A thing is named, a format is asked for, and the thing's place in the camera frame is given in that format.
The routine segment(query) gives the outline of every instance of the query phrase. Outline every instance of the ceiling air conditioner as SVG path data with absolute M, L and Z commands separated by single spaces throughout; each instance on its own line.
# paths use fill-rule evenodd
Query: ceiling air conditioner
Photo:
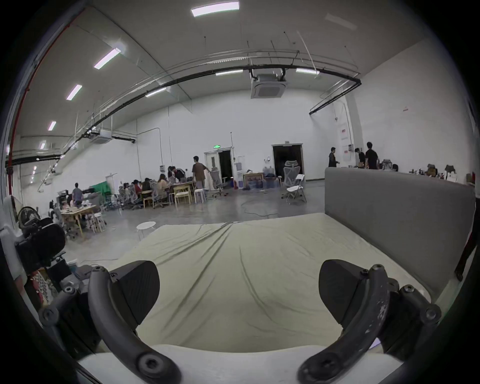
M 252 99 L 282 97 L 287 82 L 275 73 L 260 73 L 252 76 Z
M 107 131 L 106 129 L 100 129 L 99 133 L 92 132 L 93 144 L 105 144 L 112 139 L 112 131 Z

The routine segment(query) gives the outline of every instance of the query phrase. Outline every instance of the red pipe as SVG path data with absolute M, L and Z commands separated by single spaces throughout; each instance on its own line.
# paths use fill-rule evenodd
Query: red pipe
M 24 94 L 22 96 L 22 99 L 20 100 L 20 104 L 18 106 L 17 110 L 17 115 L 15 116 L 15 121 L 13 122 L 13 129 L 12 129 L 12 138 L 10 139 L 10 144 L 9 144 L 9 152 L 8 152 L 8 169 L 11 169 L 12 167 L 12 158 L 13 158 L 13 141 L 15 140 L 15 133 L 17 131 L 17 124 L 18 124 L 18 118 L 20 117 L 20 111 L 22 110 L 22 106 L 25 101 L 25 97 L 27 96 L 27 92 L 30 90 L 30 84 L 32 83 L 33 78 L 35 77 L 36 71 L 38 70 L 38 67 L 40 67 L 40 64 L 42 63 L 43 59 L 45 56 L 48 54 L 50 49 L 53 47 L 55 42 L 58 40 L 58 38 L 67 30 L 68 27 L 75 21 L 75 19 L 80 16 L 80 14 L 83 12 L 83 10 L 74 17 L 72 21 L 70 21 L 63 29 L 62 31 L 58 34 L 58 36 L 52 41 L 50 46 L 48 47 L 47 51 L 44 53 L 40 61 L 38 62 L 38 65 L 35 67 L 35 70 L 32 73 L 32 76 L 30 77 L 30 80 L 28 81 L 27 86 L 25 87 Z M 12 174 L 8 172 L 8 193 L 11 195 L 12 194 Z

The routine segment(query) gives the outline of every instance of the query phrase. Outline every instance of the doorway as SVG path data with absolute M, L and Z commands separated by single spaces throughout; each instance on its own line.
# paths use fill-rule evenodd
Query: doorway
M 205 165 L 207 168 L 210 170 L 212 170 L 212 168 L 217 168 L 219 179 L 222 183 L 225 182 L 228 186 L 230 185 L 230 180 L 233 176 L 231 152 L 231 148 L 223 148 L 218 151 L 205 152 Z M 209 190 L 215 190 L 210 174 L 207 175 L 207 180 Z
M 289 160 L 296 160 L 300 166 L 300 173 L 304 174 L 302 144 L 274 144 L 272 148 L 275 174 L 277 176 L 281 176 L 282 180 L 285 180 L 283 168 L 285 162 Z

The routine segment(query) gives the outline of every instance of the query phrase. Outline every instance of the ceiling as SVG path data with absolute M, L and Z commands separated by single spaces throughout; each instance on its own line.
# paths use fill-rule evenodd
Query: ceiling
M 358 71 L 361 78 L 424 37 L 423 27 L 391 1 L 240 0 L 239 11 L 192 16 L 191 8 L 215 2 L 91 1 L 91 7 L 58 38 L 31 83 L 20 114 L 17 128 L 20 139 L 14 143 L 14 157 L 64 151 L 71 144 L 75 127 L 89 121 L 100 105 L 125 95 L 126 90 L 162 70 L 167 70 L 168 77 L 159 83 L 213 67 L 248 64 L 247 60 L 241 60 L 175 73 L 171 67 L 181 62 L 248 48 L 305 52 L 299 31 L 308 51 L 323 57 L 314 56 L 314 60 L 341 65 L 347 68 L 342 71 L 348 74 Z M 122 52 L 100 70 L 95 69 L 93 66 L 112 47 L 121 47 Z M 291 60 L 272 59 L 265 53 L 262 56 L 264 58 L 252 60 L 253 63 L 291 64 Z M 311 66 L 308 56 L 304 57 L 304 65 Z M 289 87 L 318 90 L 319 95 L 339 80 L 330 75 L 315 77 L 294 70 L 287 71 L 286 79 Z M 66 96 L 76 84 L 81 84 L 82 89 L 72 101 L 67 101 Z M 155 86 L 157 83 L 152 83 L 131 92 L 114 107 Z M 187 101 L 184 105 L 188 106 L 190 99 L 249 88 L 250 77 L 246 71 L 190 80 L 180 87 L 172 87 L 169 92 L 144 97 L 117 112 L 113 116 L 113 128 L 178 101 Z M 57 124 L 49 132 L 52 120 Z M 111 120 L 104 124 L 110 127 Z M 43 141 L 46 146 L 41 151 Z M 88 145 L 87 140 L 81 143 L 80 147 Z M 60 161 L 59 168 L 78 153 L 80 150 L 70 151 Z M 40 182 L 53 164 L 38 162 L 33 182 Z M 22 166 L 27 182 L 31 180 L 33 166 Z

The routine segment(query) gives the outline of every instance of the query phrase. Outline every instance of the green curtain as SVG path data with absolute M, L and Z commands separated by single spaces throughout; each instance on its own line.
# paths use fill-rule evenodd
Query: green curtain
M 95 192 L 100 192 L 103 196 L 106 196 L 107 194 L 112 194 L 112 191 L 110 190 L 110 186 L 106 181 L 100 184 L 92 185 L 90 188 L 93 188 Z

